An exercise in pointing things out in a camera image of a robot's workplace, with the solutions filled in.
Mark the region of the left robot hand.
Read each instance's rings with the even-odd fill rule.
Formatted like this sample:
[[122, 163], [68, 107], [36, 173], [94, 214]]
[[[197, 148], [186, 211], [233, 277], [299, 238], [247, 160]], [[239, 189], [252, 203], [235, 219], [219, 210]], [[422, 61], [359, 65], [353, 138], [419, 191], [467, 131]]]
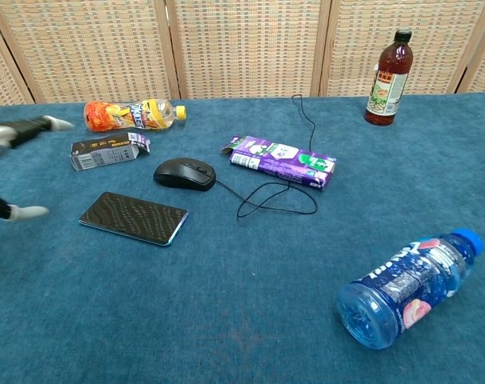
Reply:
[[[8, 149], [15, 148], [36, 138], [41, 132], [65, 131], [71, 130], [73, 127], [74, 125], [71, 122], [49, 115], [0, 122], [0, 155]], [[0, 219], [8, 222], [20, 222], [38, 218], [48, 214], [48, 212], [49, 210], [44, 206], [20, 207], [9, 204], [0, 198]]]

